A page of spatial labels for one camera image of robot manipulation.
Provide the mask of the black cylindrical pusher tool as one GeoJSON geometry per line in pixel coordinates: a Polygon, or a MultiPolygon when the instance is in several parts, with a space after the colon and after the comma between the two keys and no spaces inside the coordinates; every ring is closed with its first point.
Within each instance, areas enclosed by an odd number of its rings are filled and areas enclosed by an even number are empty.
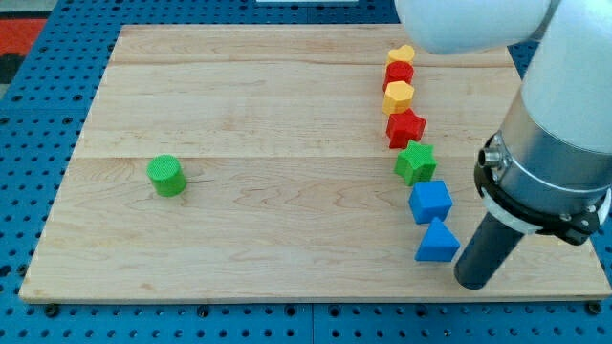
{"type": "Polygon", "coordinates": [[[469,290],[484,288],[523,237],[487,212],[455,264],[456,281],[469,290]]]}

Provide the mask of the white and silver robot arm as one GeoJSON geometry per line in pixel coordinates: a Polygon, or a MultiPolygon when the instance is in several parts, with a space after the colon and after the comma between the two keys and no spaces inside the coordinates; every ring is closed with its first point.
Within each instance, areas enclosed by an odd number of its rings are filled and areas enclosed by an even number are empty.
{"type": "Polygon", "coordinates": [[[403,0],[396,12],[432,54],[537,44],[479,151],[474,182],[487,212],[455,265],[457,282],[483,288],[529,234],[583,244],[611,206],[610,2],[403,0]]]}

